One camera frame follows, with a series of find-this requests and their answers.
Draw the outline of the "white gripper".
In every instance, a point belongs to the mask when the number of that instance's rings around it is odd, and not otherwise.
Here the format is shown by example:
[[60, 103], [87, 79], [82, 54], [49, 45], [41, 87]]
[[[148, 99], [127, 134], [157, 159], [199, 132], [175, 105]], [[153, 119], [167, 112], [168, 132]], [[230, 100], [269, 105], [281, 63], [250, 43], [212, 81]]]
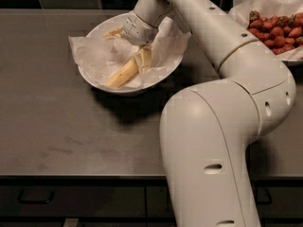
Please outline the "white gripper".
[[140, 46], [135, 53], [135, 60], [139, 67], [139, 72], [145, 74], [152, 64], [152, 50], [149, 46], [158, 33], [158, 28], [145, 23], [134, 12], [130, 11], [126, 15], [123, 26], [117, 26], [103, 34], [104, 38], [117, 37], [126, 38], [131, 44]]

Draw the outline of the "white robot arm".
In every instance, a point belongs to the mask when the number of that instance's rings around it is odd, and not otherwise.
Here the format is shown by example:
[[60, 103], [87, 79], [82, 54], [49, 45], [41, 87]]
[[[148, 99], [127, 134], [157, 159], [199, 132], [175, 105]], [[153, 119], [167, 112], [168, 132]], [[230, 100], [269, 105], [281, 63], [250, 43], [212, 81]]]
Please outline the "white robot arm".
[[220, 76], [178, 92], [161, 115], [160, 147], [177, 227], [260, 227], [245, 151], [288, 116], [293, 75], [210, 0], [138, 0], [124, 23], [127, 39], [149, 43], [171, 11]]

